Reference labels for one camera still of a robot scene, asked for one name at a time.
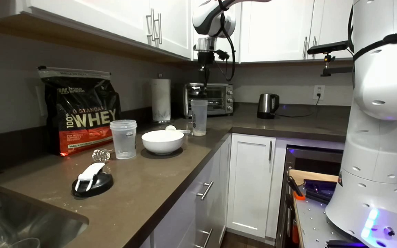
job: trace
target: electrical outlet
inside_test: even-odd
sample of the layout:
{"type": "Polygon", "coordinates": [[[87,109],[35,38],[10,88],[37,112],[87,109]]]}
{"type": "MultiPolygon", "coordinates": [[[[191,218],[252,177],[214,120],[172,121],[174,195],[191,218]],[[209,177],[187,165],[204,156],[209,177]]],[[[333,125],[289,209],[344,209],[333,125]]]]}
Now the electrical outlet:
{"type": "Polygon", "coordinates": [[[313,99],[314,100],[318,100],[317,94],[321,94],[321,97],[319,98],[319,100],[324,100],[324,88],[325,87],[326,87],[325,85],[315,85],[315,89],[313,90],[313,99]]]}

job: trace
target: shaker bottle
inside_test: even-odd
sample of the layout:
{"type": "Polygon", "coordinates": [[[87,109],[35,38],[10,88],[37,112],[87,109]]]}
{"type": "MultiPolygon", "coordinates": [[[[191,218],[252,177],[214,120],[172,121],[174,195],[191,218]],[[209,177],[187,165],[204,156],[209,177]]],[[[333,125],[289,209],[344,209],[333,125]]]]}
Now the shaker bottle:
{"type": "Polygon", "coordinates": [[[117,159],[128,159],[136,155],[136,127],[134,120],[110,122],[117,159]]]}
{"type": "Polygon", "coordinates": [[[207,100],[191,100],[192,134],[203,136],[206,134],[206,118],[208,117],[207,100]]]}

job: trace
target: gray wall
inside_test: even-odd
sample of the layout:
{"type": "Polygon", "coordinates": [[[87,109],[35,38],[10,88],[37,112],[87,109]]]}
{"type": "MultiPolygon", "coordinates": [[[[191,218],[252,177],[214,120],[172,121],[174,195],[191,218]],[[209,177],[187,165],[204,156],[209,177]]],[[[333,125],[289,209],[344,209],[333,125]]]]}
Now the gray wall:
{"type": "Polygon", "coordinates": [[[122,111],[151,105],[149,79],[158,72],[174,81],[182,75],[173,66],[0,34],[0,133],[45,125],[39,65],[111,72],[122,111]]]}
{"type": "MultiPolygon", "coordinates": [[[[314,85],[325,85],[324,100],[319,101],[320,105],[350,106],[353,95],[351,73],[320,77],[322,70],[322,65],[273,63],[237,66],[231,81],[235,101],[258,102],[261,93],[274,93],[280,96],[281,103],[315,104],[316,100],[312,99],[314,85]]],[[[184,78],[189,82],[198,81],[197,69],[189,69],[184,78]]],[[[212,69],[210,82],[226,83],[226,80],[218,69],[212,69]]]]}

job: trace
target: lower cabinet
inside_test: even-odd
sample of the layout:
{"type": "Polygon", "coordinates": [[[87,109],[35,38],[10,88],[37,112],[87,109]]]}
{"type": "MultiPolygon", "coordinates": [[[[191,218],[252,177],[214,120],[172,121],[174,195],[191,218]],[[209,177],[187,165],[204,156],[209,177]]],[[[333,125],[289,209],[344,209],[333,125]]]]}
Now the lower cabinet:
{"type": "Polygon", "coordinates": [[[275,138],[233,134],[227,227],[264,238],[275,138]]]}
{"type": "Polygon", "coordinates": [[[231,137],[225,140],[142,248],[220,247],[226,228],[230,142],[231,137]]]}

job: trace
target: whey protein bag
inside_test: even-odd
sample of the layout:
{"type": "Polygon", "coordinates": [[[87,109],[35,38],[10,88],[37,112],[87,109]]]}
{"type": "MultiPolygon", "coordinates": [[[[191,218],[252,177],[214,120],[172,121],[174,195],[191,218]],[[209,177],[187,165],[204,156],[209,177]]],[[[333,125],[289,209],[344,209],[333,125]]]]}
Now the whey protein bag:
{"type": "Polygon", "coordinates": [[[119,95],[109,72],[38,67],[45,83],[51,151],[67,156],[112,139],[110,122],[120,119],[119,95]]]}

